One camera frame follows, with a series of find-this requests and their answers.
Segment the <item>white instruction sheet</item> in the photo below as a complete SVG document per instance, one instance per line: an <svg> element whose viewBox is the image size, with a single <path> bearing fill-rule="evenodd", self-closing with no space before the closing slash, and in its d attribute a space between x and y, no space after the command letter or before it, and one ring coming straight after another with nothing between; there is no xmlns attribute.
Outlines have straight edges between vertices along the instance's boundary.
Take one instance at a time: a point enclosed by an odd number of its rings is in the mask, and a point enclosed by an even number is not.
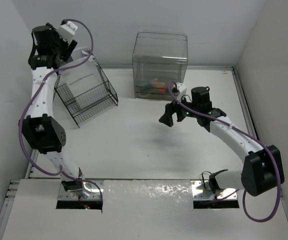
<svg viewBox="0 0 288 240"><path fill-rule="evenodd" d="M98 64L92 55L84 64L61 72L57 89L66 97L65 103L75 100L83 109L99 98L91 89L100 85L102 79L98 72Z"/></svg>

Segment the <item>black wire mesh rack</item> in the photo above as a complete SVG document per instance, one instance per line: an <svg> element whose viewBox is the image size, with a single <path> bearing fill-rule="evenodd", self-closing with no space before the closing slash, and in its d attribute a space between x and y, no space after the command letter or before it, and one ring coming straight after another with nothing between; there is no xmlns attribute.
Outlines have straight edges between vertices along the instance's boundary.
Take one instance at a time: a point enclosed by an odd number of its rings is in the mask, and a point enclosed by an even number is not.
<svg viewBox="0 0 288 240"><path fill-rule="evenodd" d="M78 67L61 71L54 89L77 126L119 104L116 90L94 55Z"/></svg>

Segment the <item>clear plastic drawer cabinet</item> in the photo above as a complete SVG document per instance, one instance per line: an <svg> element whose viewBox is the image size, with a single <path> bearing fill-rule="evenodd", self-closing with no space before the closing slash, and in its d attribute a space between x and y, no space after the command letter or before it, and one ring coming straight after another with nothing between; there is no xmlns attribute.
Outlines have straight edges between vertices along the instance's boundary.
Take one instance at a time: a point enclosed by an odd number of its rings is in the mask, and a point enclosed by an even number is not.
<svg viewBox="0 0 288 240"><path fill-rule="evenodd" d="M172 100L168 83L184 81L188 59L188 37L185 33L138 32L132 55L135 97Z"/></svg>

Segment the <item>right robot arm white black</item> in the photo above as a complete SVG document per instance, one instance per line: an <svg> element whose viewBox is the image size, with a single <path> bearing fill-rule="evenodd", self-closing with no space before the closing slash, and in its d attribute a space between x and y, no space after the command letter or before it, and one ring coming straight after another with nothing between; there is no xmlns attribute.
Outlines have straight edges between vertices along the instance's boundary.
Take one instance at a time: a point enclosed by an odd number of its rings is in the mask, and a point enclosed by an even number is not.
<svg viewBox="0 0 288 240"><path fill-rule="evenodd" d="M219 170L209 176L210 191L217 193L226 188L244 189L256 197L285 182L280 150L274 146L262 146L257 139L237 128L226 113L215 108L210 100L210 88L200 86L191 90L186 98L184 84L171 82L168 87L173 97L166 104L159 122L172 127L173 114L177 121L195 118L209 133L221 139L242 161L241 172Z"/></svg>

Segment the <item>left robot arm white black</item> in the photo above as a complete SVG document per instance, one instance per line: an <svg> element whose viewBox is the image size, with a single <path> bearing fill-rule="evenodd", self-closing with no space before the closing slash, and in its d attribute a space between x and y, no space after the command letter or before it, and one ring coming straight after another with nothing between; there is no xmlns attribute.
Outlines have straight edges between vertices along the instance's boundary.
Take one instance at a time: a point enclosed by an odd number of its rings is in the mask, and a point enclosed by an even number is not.
<svg viewBox="0 0 288 240"><path fill-rule="evenodd" d="M54 118L53 98L58 79L56 70L68 61L76 47L73 37L77 29L71 21L63 21L59 28L47 23L32 29L28 58L32 74L31 99L19 120L21 139L53 164L63 189L76 196L85 189L83 174L64 149L67 136Z"/></svg>

